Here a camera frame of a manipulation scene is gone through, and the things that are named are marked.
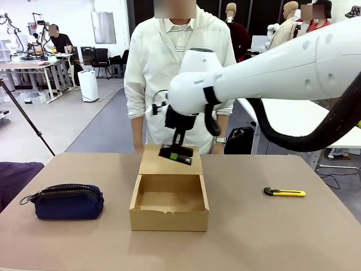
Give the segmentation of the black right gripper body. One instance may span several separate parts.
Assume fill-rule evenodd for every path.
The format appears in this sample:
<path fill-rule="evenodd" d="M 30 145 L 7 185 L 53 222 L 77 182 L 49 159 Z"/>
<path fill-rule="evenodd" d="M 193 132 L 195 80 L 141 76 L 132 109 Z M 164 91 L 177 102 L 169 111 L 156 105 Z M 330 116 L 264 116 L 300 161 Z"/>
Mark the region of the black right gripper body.
<path fill-rule="evenodd" d="M 182 115 L 173 110 L 171 105 L 168 105 L 166 110 L 165 126 L 170 129 L 179 129 L 182 131 L 191 130 L 196 121 L 195 115 Z"/>

